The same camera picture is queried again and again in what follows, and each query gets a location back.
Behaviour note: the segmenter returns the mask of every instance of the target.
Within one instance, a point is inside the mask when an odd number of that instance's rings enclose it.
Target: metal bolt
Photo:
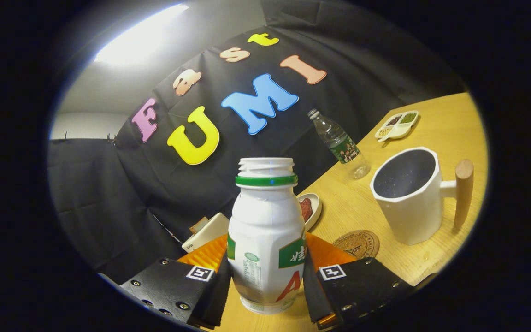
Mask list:
[[[187,303],[183,303],[183,302],[178,303],[177,306],[181,310],[189,310],[190,309],[190,306]]]

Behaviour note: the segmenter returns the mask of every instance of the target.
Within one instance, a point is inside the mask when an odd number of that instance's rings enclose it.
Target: bottle label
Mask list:
[[[230,235],[227,235],[227,257],[228,259],[235,259],[235,241],[231,239]]]
[[[245,253],[243,260],[243,280],[245,285],[258,291],[261,290],[261,263],[259,258],[250,252]]]
[[[306,241],[299,238],[280,249],[278,255],[278,268],[293,267],[304,263],[306,257]]]
[[[341,141],[341,143],[332,147],[330,150],[333,152],[335,158],[337,158],[342,164],[349,162],[360,154],[360,149],[358,149],[349,136],[345,136],[345,139]]]

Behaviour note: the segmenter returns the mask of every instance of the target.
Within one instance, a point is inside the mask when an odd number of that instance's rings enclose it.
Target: wooden handle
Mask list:
[[[454,228],[460,229],[468,215],[470,198],[472,198],[472,183],[474,179],[474,166],[468,159],[461,160],[456,165],[456,214],[454,215]]]

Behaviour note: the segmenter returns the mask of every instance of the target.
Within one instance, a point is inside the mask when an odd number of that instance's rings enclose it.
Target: bottle cap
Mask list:
[[[298,183],[292,158],[241,158],[237,185],[272,186]]]
[[[308,111],[307,115],[308,115],[308,118],[312,120],[316,118],[317,116],[319,116],[319,112],[317,111],[316,108],[313,108],[312,110]]]

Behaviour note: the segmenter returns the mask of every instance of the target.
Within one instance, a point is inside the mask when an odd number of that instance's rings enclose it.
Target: red letter a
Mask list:
[[[286,289],[280,294],[280,297],[278,297],[278,300],[276,302],[282,300],[289,292],[296,291],[301,287],[301,276],[299,275],[299,271],[296,271],[292,278],[290,278],[290,282],[286,286]]]

